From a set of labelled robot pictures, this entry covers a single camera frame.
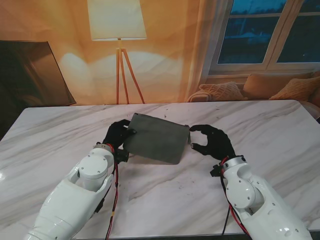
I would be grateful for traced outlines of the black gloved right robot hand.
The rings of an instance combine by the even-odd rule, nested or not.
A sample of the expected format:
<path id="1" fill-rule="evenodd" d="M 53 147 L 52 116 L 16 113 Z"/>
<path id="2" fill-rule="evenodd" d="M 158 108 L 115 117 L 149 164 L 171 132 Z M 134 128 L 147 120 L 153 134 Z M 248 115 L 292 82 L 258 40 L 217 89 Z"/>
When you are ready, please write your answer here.
<path id="1" fill-rule="evenodd" d="M 192 144 L 191 148 L 200 154 L 211 156 L 219 161 L 237 156 L 228 135 L 223 130 L 208 124 L 193 125 L 189 130 L 201 132 L 207 137 L 207 145 Z"/>

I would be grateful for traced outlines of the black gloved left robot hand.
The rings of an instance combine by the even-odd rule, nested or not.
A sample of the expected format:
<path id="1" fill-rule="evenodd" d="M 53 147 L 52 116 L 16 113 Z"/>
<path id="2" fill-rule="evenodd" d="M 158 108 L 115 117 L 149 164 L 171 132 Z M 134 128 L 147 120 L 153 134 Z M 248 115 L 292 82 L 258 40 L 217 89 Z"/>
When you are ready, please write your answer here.
<path id="1" fill-rule="evenodd" d="M 129 137 L 136 134 L 134 129 L 129 128 L 130 120 L 122 119 L 112 123 L 106 133 L 102 144 L 112 147 L 115 152 Z"/>

